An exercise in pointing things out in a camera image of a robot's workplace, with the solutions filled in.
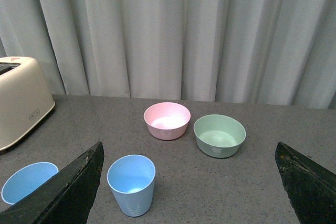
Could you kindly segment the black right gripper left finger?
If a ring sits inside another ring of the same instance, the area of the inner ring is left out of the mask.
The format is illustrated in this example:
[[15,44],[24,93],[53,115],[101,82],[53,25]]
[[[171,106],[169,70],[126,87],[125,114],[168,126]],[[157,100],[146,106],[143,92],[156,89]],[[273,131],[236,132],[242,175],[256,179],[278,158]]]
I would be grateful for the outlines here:
[[86,223],[103,162],[103,144],[97,142],[30,195],[2,211],[1,223]]

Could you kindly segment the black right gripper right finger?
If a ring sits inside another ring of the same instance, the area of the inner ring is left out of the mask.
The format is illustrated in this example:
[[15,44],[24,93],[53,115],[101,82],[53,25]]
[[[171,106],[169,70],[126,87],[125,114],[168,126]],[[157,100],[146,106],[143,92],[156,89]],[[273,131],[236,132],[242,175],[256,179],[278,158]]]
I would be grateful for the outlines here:
[[335,174],[279,142],[275,161],[300,223],[335,223]]

